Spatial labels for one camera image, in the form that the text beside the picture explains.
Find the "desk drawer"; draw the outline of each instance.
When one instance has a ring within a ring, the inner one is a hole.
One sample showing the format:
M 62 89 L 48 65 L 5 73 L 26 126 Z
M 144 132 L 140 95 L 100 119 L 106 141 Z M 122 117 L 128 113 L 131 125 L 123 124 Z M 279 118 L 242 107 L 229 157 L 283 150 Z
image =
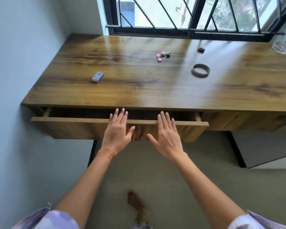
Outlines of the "desk drawer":
M 157 119 L 159 111 L 127 111 L 129 112 L 127 130 L 133 125 L 136 126 L 132 140 L 147 141 L 148 133 L 158 138 L 157 120 L 153 119 Z M 177 131 L 183 141 L 195 141 L 209 126 L 208 122 L 200 121 L 198 113 L 168 112 L 174 117 Z M 32 121 L 55 139 L 101 139 L 110 113 L 114 113 L 114 109 L 48 108 L 43 117 L 33 117 Z

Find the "black metal frame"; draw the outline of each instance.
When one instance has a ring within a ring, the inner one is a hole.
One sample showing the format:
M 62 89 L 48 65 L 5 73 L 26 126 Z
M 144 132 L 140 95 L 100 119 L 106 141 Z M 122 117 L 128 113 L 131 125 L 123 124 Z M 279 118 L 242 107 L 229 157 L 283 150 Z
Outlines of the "black metal frame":
M 204 39 L 204 40 L 225 40 L 225 41 L 247 41 L 247 42 L 269 42 L 274 35 L 284 34 L 282 32 L 278 32 L 279 28 L 286 22 L 286 7 L 282 8 L 281 0 L 278 0 L 278 18 L 274 21 L 274 23 L 269 27 L 267 31 L 262 31 L 259 23 L 259 16 L 256 6 L 256 0 L 253 1 L 253 7 L 255 11 L 257 32 L 242 32 L 239 31 L 237 21 L 235 18 L 234 10 L 232 7 L 231 0 L 229 1 L 229 6 L 231 8 L 233 20 L 235 23 L 235 31 L 223 31 L 218 30 L 215 20 L 213 18 L 213 13 L 216 8 L 218 0 L 215 0 L 214 5 L 212 7 L 212 11 L 209 15 L 208 21 L 205 25 L 204 29 L 197 29 L 197 25 L 199 22 L 199 18 L 201 16 L 204 4 L 206 0 L 196 0 L 194 4 L 193 11 L 191 12 L 186 1 L 183 2 L 186 5 L 187 11 L 191 15 L 191 21 L 189 23 L 188 29 L 177 29 L 175 23 L 171 19 L 170 15 L 166 11 L 165 7 L 161 3 L 160 0 L 158 2 L 164 9 L 168 18 L 171 20 L 174 28 L 156 28 L 152 21 L 148 18 L 142 7 L 139 5 L 137 0 L 133 0 L 134 3 L 139 7 L 142 13 L 145 15 L 149 23 L 152 27 L 136 27 L 132 26 L 130 22 L 125 18 L 125 16 L 120 13 L 120 24 L 122 22 L 121 18 L 124 18 L 130 27 L 124 27 L 119 25 L 118 20 L 118 9 L 120 10 L 120 3 L 116 0 L 104 0 L 104 7 L 107 18 L 106 27 L 109 29 L 110 35 L 125 35 L 125 36 L 144 36 L 144 37 L 162 37 L 162 38 L 191 38 L 191 39 Z M 208 30 L 208 25 L 212 20 L 213 25 L 215 26 L 215 30 Z

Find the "window frame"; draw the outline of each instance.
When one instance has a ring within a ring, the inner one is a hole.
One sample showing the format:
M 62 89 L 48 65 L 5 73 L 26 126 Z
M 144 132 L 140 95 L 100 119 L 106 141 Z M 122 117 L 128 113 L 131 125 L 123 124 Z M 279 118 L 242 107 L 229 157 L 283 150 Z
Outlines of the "window frame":
M 118 19 L 118 2 L 116 0 L 103 0 L 109 35 L 141 36 L 157 38 L 188 38 L 199 40 L 245 41 L 245 42 L 269 42 L 274 35 L 284 34 L 278 30 L 286 22 L 286 0 L 280 1 L 281 16 L 272 13 L 260 32 L 222 32 L 216 30 L 196 29 L 206 0 L 195 0 L 193 18 L 189 22 L 188 29 L 151 28 L 151 27 L 121 27 Z

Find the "right hand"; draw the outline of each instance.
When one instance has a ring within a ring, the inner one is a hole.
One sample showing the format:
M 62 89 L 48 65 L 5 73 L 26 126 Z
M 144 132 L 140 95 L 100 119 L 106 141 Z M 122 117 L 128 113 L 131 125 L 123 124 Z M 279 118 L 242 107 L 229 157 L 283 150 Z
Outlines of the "right hand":
M 158 131 L 159 141 L 157 141 L 151 134 L 147 134 L 150 142 L 156 147 L 157 150 L 169 159 L 173 159 L 179 154 L 184 154 L 180 136 L 177 132 L 175 120 L 170 120 L 169 114 L 161 111 L 158 115 Z

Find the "left hand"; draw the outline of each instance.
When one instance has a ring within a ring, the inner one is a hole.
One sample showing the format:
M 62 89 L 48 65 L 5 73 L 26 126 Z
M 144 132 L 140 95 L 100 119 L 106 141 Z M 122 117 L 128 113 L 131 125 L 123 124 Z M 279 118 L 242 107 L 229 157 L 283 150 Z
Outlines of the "left hand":
M 131 140 L 135 126 L 132 126 L 126 134 L 126 121 L 128 112 L 122 108 L 119 113 L 117 108 L 114 115 L 110 114 L 109 123 L 104 134 L 101 150 L 117 155 Z

